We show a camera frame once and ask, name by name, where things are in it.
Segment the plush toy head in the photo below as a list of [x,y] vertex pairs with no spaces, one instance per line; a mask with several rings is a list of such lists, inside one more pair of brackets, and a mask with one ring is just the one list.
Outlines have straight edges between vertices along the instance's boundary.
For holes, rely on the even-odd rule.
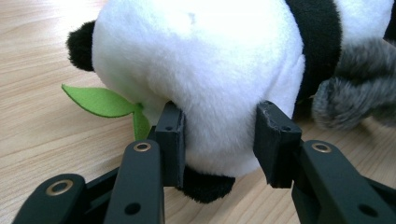
[[[332,76],[348,43],[382,38],[392,5],[109,0],[84,30],[93,32],[95,73],[141,104],[151,124],[168,101],[184,111],[186,162],[194,172],[235,177],[259,167],[252,151],[256,105],[272,101],[291,117],[298,95],[308,97]],[[77,66],[78,36],[68,41]]]

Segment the white plush body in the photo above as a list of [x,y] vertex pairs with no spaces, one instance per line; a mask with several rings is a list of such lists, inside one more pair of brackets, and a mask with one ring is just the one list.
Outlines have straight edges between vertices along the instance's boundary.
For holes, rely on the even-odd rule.
[[[355,1],[362,7],[393,3],[344,2]],[[371,34],[367,27],[356,33],[355,18],[347,19],[346,41]],[[385,22],[370,27],[385,32]],[[143,104],[151,124],[167,101],[184,111],[191,168],[239,176],[259,167],[252,151],[256,104],[270,100],[291,117],[302,52],[284,1],[109,0],[95,24],[92,63],[110,89]]]

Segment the stuffed animal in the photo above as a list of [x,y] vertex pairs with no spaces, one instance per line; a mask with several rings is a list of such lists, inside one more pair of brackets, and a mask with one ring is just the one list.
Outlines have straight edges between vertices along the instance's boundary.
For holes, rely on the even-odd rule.
[[[332,109],[344,103],[343,92],[351,90],[353,97],[345,99],[357,103],[368,90],[353,88],[377,71],[355,83],[361,70],[350,67],[362,67],[361,58],[349,59],[364,54],[364,46],[382,46],[392,6],[393,0],[109,0],[67,45],[76,67],[141,104],[151,125],[168,101],[184,111],[188,167],[181,190],[210,203],[231,190],[235,177],[259,167],[252,150],[259,102],[272,101],[291,118],[296,101],[314,95],[336,71],[320,86],[314,116],[324,127],[348,122],[349,115],[327,125],[341,113]],[[385,49],[394,55],[393,47]],[[385,66],[394,74],[392,62]],[[394,87],[394,75],[381,76]],[[367,106],[364,116],[391,107],[385,117],[392,118],[392,95]]]

